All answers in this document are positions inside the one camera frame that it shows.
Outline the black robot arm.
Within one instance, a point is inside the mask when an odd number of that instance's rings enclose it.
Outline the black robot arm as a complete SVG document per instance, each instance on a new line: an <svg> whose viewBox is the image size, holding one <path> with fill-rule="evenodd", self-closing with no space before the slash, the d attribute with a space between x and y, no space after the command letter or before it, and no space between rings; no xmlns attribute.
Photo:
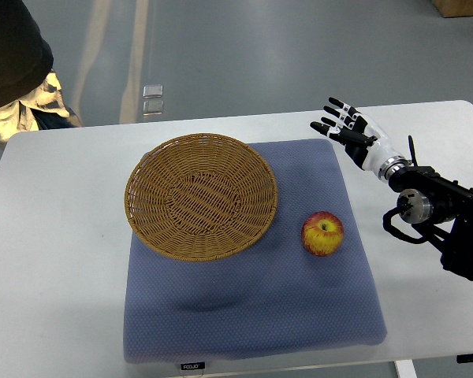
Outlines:
<svg viewBox="0 0 473 378"><path fill-rule="evenodd" d="M383 228L407 243L430 243L441 252L444 270L473 281L473 188L418 165L412 137L408 145L411 163L387 176L399 196L383 216Z"/></svg>

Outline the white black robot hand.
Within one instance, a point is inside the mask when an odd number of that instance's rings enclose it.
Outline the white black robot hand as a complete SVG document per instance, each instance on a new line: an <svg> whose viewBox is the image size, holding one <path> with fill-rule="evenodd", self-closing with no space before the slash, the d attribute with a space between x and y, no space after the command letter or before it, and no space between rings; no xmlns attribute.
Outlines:
<svg viewBox="0 0 473 378"><path fill-rule="evenodd" d="M312 121L310 127L340 143L358 168L387 182L391 175L409 165L406 157L393 148L390 137L368 115L332 97L323 110L327 115Z"/></svg>

